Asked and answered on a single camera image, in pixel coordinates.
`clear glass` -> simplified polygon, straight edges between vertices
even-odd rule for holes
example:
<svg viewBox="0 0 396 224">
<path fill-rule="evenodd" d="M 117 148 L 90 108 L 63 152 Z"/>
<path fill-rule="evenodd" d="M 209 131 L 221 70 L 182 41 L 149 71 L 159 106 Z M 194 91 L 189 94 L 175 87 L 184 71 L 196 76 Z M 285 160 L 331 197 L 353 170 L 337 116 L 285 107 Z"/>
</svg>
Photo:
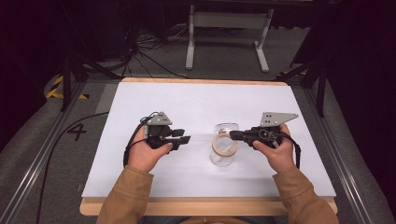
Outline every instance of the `clear glass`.
<svg viewBox="0 0 396 224">
<path fill-rule="evenodd" d="M 216 125 L 216 140 L 214 139 L 212 144 L 213 150 L 210 152 L 210 160 L 213 162 L 213 164 L 223 167 L 228 166 L 233 162 L 233 155 L 228 156 L 227 154 L 230 154 L 236 150 L 237 143 L 227 136 L 227 133 L 238 130 L 238 124 L 236 123 L 221 123 Z"/>
</svg>

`person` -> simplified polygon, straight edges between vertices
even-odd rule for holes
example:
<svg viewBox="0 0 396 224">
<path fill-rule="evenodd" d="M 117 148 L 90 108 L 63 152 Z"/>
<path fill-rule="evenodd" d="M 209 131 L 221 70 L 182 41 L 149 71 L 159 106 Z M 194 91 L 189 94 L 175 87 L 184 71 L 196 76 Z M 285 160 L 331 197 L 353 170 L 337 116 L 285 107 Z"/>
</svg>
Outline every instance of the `person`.
<svg viewBox="0 0 396 224">
<path fill-rule="evenodd" d="M 286 124 L 280 125 L 280 131 L 290 134 Z M 143 139 L 144 131 L 140 129 L 134 139 Z M 312 183 L 294 165 L 292 152 L 293 144 L 283 139 L 277 149 L 255 141 L 257 148 L 277 172 L 273 176 L 282 203 L 288 210 L 289 224 L 298 223 L 338 223 L 338 218 L 329 204 L 315 192 Z M 132 146 L 127 166 L 121 172 L 113 190 L 108 194 L 97 223 L 138 223 L 144 215 L 151 188 L 153 175 L 149 172 L 157 161 L 170 151 L 172 144 L 166 144 L 156 150 L 151 149 L 145 141 Z M 190 218 L 181 223 L 215 223 L 206 222 L 203 218 Z M 246 223 L 238 222 L 233 217 L 222 217 L 216 223 Z"/>
</svg>

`gray carpet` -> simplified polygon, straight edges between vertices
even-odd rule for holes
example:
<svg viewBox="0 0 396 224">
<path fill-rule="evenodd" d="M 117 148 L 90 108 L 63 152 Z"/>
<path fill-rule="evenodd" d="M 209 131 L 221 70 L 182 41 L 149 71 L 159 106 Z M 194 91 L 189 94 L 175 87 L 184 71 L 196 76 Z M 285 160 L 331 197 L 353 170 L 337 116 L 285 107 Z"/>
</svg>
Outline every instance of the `gray carpet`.
<svg viewBox="0 0 396 224">
<path fill-rule="evenodd" d="M 270 80 L 279 72 L 290 70 L 289 64 L 300 46 L 307 30 L 279 29 L 270 30 L 264 44 L 270 73 L 262 73 L 252 42 L 259 33 L 243 31 L 239 35 L 228 35 L 218 30 L 203 30 L 196 36 L 194 67 L 184 69 L 187 53 L 187 41 L 179 41 L 160 49 L 143 51 L 149 57 L 174 73 L 191 78 L 202 79 L 243 79 Z M 136 57 L 147 67 L 154 77 L 175 77 L 164 71 L 146 57 Z M 148 77 L 148 71 L 137 60 L 129 64 L 125 76 Z M 115 71 L 122 73 L 122 68 Z M 290 82 L 298 81 L 295 77 Z M 89 94 L 88 100 L 78 100 L 67 117 L 64 128 L 85 116 L 108 111 L 117 87 L 117 81 L 106 79 L 101 74 L 92 74 L 83 93 Z M 329 173 L 338 206 L 337 216 L 341 223 L 359 223 L 349 202 L 339 174 L 334 169 L 329 146 L 314 119 L 314 113 L 308 103 L 305 90 L 292 86 L 305 121 L 317 145 L 320 157 Z M 48 99 L 47 103 L 20 129 L 0 154 L 0 211 L 4 211 L 13 193 L 21 183 L 24 173 L 32 163 L 37 151 L 43 144 L 50 128 L 59 113 L 61 99 Z M 362 200 L 371 216 L 372 223 L 395 223 L 388 204 L 373 176 L 368 171 L 361 155 L 347 129 L 343 115 L 328 85 L 325 96 L 325 121 L 332 131 L 333 139 L 344 161 L 359 186 Z M 81 193 L 92 160 L 106 123 L 106 116 L 86 119 L 83 133 L 78 141 L 74 133 L 65 133 L 52 155 L 49 175 L 41 209 L 40 223 L 94 223 L 95 217 L 84 217 L 79 212 Z M 28 194 L 14 223 L 35 223 L 39 192 L 41 190 L 41 172 L 35 185 Z M 277 217 L 277 223 L 287 223 L 285 217 Z"/>
</svg>

